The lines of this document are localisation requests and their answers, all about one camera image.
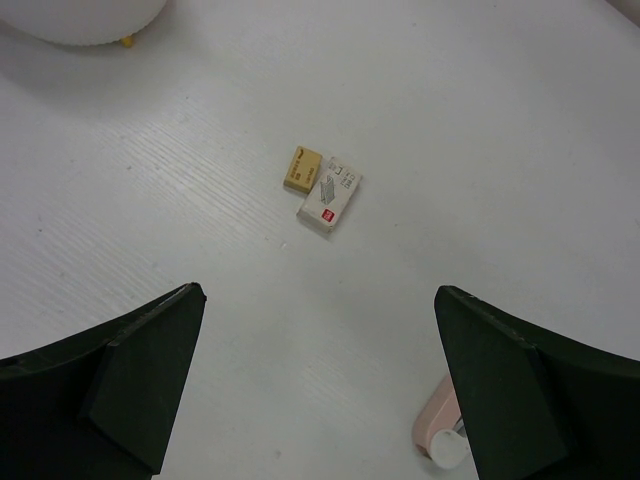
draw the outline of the white bowl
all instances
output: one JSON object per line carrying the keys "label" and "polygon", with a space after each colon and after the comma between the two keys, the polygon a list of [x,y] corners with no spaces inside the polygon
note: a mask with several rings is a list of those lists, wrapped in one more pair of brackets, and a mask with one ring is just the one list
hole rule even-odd
{"label": "white bowl", "polygon": [[34,37],[98,45],[145,27],[167,0],[0,0],[0,18]]}

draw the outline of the white rounded object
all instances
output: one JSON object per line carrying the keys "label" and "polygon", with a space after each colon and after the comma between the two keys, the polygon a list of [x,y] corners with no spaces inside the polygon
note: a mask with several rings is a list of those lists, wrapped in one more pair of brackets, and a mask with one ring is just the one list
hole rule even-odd
{"label": "white rounded object", "polygon": [[453,430],[439,430],[431,439],[429,450],[434,463],[444,469],[456,468],[471,453],[469,440]]}
{"label": "white rounded object", "polygon": [[167,0],[0,0],[0,19],[65,45],[115,42],[144,28]]}

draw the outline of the yellow object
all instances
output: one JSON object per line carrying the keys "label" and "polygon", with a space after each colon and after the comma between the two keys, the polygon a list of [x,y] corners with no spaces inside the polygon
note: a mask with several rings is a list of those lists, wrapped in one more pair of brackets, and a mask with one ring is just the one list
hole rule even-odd
{"label": "yellow object", "polygon": [[121,38],[120,44],[125,48],[133,47],[133,35],[129,35],[128,37]]}
{"label": "yellow object", "polygon": [[284,178],[284,186],[302,193],[309,193],[316,179],[322,155],[305,147],[298,147],[291,160],[289,171]]}

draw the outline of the pink object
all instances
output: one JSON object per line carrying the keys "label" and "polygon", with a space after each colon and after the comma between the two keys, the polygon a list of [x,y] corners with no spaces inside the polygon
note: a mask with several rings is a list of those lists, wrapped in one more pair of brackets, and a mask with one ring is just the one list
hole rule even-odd
{"label": "pink object", "polygon": [[413,443],[432,458],[431,441],[440,430],[453,430],[462,417],[451,375],[447,375],[413,425]]}

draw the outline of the small yellow tip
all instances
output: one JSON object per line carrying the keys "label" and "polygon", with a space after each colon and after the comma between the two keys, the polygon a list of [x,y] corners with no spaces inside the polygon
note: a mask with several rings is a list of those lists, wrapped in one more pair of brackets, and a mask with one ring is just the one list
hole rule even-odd
{"label": "small yellow tip", "polygon": [[121,38],[120,44],[125,48],[133,47],[133,35],[129,35],[128,37]]}

